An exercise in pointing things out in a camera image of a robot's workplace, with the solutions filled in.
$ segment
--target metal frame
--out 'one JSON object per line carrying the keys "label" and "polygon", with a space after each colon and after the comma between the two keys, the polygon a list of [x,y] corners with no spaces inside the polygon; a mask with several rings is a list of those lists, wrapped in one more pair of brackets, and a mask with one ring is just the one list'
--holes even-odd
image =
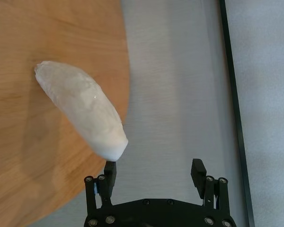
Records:
{"label": "metal frame", "polygon": [[243,130],[241,123],[241,115],[240,115],[240,106],[238,99],[238,91],[236,84],[236,76],[235,69],[233,65],[232,51],[231,51],[231,39],[228,28],[228,20],[227,20],[227,12],[225,0],[219,0],[220,5],[220,14],[221,14],[221,22],[224,36],[224,44],[225,44],[225,52],[226,52],[226,61],[228,65],[228,75],[231,86],[231,97],[232,97],[232,106],[234,112],[234,120],[236,125],[236,134],[237,134],[237,142],[238,142],[238,151],[240,156],[240,165],[241,165],[241,173],[242,173],[242,182],[244,189],[244,196],[246,202],[246,215],[248,220],[249,227],[255,227],[254,214],[251,203],[251,195],[250,195],[250,187],[249,187],[249,177],[246,163],[246,154],[244,147],[244,138],[243,138]]}
{"label": "metal frame", "polygon": [[[84,179],[87,217],[84,227],[236,227],[230,216],[228,180],[207,175],[200,159],[193,159],[191,177],[202,205],[173,199],[143,199],[113,205],[116,163],[106,162],[104,174]],[[97,209],[95,194],[102,206]]]}

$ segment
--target gray floor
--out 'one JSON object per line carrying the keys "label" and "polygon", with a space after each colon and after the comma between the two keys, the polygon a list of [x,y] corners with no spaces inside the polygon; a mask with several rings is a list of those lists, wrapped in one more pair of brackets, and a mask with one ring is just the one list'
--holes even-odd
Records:
{"label": "gray floor", "polygon": [[284,0],[227,6],[256,226],[284,226]]}
{"label": "gray floor", "polygon": [[[284,226],[284,0],[227,1],[257,227]],[[216,1],[123,0],[131,62],[113,203],[144,197],[200,203],[192,158],[229,179],[244,219]],[[32,227],[82,226],[85,193]]]}

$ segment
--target bolt head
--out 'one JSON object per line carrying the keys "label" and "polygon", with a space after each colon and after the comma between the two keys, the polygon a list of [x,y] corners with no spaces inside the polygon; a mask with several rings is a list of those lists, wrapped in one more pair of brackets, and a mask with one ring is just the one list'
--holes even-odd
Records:
{"label": "bolt head", "polygon": [[96,219],[92,219],[89,221],[89,226],[90,227],[94,227],[98,224],[98,221]]}
{"label": "bolt head", "polygon": [[149,205],[150,201],[149,200],[143,200],[144,205]]}
{"label": "bolt head", "polygon": [[107,216],[105,219],[105,222],[108,224],[112,224],[115,222],[115,217],[114,216]]}
{"label": "bolt head", "polygon": [[213,178],[212,178],[211,176],[208,176],[206,179],[207,179],[208,181],[213,181]]}
{"label": "bolt head", "polygon": [[223,224],[224,227],[232,227],[231,223],[227,220],[223,220],[222,224]]}
{"label": "bolt head", "polygon": [[213,219],[211,217],[204,218],[204,221],[206,224],[212,226],[213,225]]}
{"label": "bolt head", "polygon": [[221,182],[221,183],[226,183],[227,180],[226,180],[225,178],[220,178],[220,182]]}
{"label": "bolt head", "polygon": [[85,178],[85,181],[86,181],[86,182],[90,182],[90,181],[92,181],[92,179],[93,179],[93,178],[91,178],[91,177],[87,177],[87,178]]}
{"label": "bolt head", "polygon": [[167,204],[168,205],[174,205],[174,201],[173,200],[167,200]]}

